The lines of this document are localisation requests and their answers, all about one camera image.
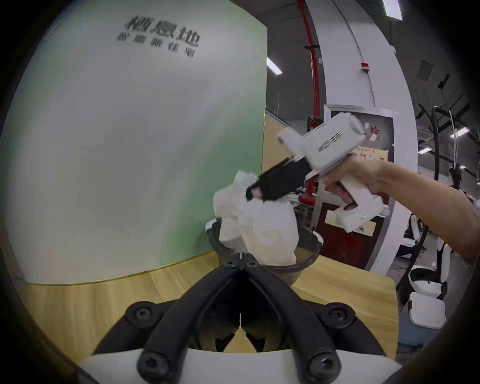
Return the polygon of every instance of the desk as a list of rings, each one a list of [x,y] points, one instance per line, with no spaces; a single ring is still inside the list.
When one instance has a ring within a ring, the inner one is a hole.
[[[218,266],[209,252],[154,271],[98,283],[43,286],[27,284],[24,303],[39,327],[71,360],[91,355],[127,307],[141,300],[179,298]],[[398,312],[393,281],[355,267],[319,257],[303,271],[293,289],[303,299],[350,305],[375,335],[388,357],[395,358]],[[226,352],[254,352],[240,329]]]

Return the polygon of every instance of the crumpled paper towel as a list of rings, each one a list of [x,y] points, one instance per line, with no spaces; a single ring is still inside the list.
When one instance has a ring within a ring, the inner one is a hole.
[[[222,218],[219,240],[230,243],[241,237],[262,265],[293,265],[299,241],[293,207],[287,197],[247,201],[247,188],[256,180],[254,174],[239,171],[231,185],[215,193],[214,212]]]

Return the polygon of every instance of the ceiling light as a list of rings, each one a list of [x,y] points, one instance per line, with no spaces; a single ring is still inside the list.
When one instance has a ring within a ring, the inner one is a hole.
[[[432,149],[430,147],[426,147],[426,148],[423,148],[423,149],[419,150],[419,153],[424,154],[424,153],[430,152],[431,150]]]
[[[383,0],[385,13],[394,19],[402,20],[402,12],[398,5],[398,0]]]
[[[273,63],[273,61],[271,61],[269,58],[267,58],[267,67],[270,68],[272,70],[272,72],[276,75],[281,75],[282,74],[282,71],[280,70],[280,68],[278,68]]]
[[[470,131],[470,129],[468,129],[467,127],[463,127],[461,130],[457,131],[456,132],[456,136],[457,138],[460,137],[461,135],[464,135],[465,133],[467,133],[468,131]]]

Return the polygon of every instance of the red pipe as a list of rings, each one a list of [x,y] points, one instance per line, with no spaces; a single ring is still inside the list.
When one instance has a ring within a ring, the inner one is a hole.
[[[308,26],[307,15],[303,8],[303,0],[297,0],[297,8],[300,10],[303,23],[305,24],[305,30],[307,31],[308,45],[313,45],[312,34],[310,33],[310,27]],[[318,88],[318,68],[317,58],[315,57],[315,48],[310,48],[310,61],[312,63],[312,80],[313,80],[313,116],[320,117],[320,91]],[[313,123],[312,128],[320,125],[319,123]],[[315,205],[315,199],[313,197],[313,187],[315,184],[315,177],[312,177],[307,182],[307,190],[305,193],[299,196],[299,201],[307,205]]]
[[[300,10],[305,30],[307,31],[308,45],[313,45],[312,34],[308,26],[307,15],[303,7],[303,0],[297,0],[297,8]],[[310,48],[310,61],[312,62],[312,79],[313,79],[313,116],[320,117],[320,90],[318,88],[318,68],[317,58],[315,57],[315,48]]]

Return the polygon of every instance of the forearm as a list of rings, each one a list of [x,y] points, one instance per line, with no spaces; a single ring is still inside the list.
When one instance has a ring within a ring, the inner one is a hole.
[[[480,212],[461,191],[385,162],[380,191],[414,213],[435,234],[469,261],[480,253]]]

